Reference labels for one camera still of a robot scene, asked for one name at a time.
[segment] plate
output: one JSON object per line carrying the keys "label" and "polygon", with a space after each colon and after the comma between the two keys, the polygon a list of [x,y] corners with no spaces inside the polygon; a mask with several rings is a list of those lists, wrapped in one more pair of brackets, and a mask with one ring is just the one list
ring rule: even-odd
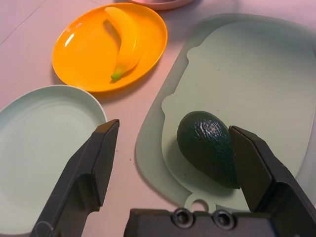
{"label": "plate", "polygon": [[31,232],[69,158],[106,121],[92,95],[66,85],[0,112],[0,235]]}
{"label": "plate", "polygon": [[[144,55],[137,66],[113,83],[111,74],[119,52],[119,42],[104,13],[118,7],[132,17],[144,41]],[[96,8],[71,23],[61,34],[53,51],[53,68],[68,85],[86,91],[111,91],[127,86],[147,73],[159,60],[167,44],[167,28],[153,10],[133,3],[113,3]]]}
{"label": "plate", "polygon": [[169,10],[177,7],[184,6],[193,0],[167,0],[167,1],[159,1],[159,0],[130,0],[130,2],[134,2],[137,4],[141,4],[143,6],[150,7],[153,10]]}

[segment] orange plate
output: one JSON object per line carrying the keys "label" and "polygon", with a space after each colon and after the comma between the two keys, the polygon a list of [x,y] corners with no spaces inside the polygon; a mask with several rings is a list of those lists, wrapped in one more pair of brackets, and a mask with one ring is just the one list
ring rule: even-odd
{"label": "orange plate", "polygon": [[[104,8],[115,6],[129,14],[139,27],[144,55],[137,66],[117,82],[111,74],[119,43],[107,25]],[[96,8],[71,23],[53,51],[53,68],[64,83],[91,92],[119,89],[138,80],[159,60],[167,44],[167,28],[153,10],[133,3],[113,3]]]}

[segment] green avocado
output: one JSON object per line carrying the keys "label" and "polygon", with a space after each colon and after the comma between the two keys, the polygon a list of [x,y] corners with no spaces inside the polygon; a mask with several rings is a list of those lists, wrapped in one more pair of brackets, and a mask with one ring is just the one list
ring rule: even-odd
{"label": "green avocado", "polygon": [[240,188],[228,129],[216,116],[205,111],[188,113],[179,124],[177,142],[197,169],[227,188]]}

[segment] toy banana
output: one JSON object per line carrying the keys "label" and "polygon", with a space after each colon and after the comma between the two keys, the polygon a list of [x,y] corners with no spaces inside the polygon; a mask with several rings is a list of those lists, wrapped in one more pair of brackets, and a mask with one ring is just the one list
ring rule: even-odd
{"label": "toy banana", "polygon": [[139,62],[141,53],[137,25],[128,14],[117,7],[106,7],[105,12],[107,19],[121,38],[117,64],[111,76],[113,81],[118,81],[124,73],[133,69]]}

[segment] white table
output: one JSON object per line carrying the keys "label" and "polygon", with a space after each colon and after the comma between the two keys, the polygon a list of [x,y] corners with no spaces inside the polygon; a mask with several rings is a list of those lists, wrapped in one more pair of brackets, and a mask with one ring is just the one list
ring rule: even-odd
{"label": "white table", "polygon": [[[51,66],[59,35],[80,15],[111,2],[0,0],[0,109],[30,90],[61,84]],[[271,16],[316,28],[315,0],[195,0],[177,10],[162,12],[169,42],[155,70],[119,93],[98,97],[108,118],[120,119],[121,125],[104,206],[89,216],[83,237],[122,237],[131,208],[175,208],[153,191],[137,171],[136,138],[191,29],[203,19],[222,13]]]}

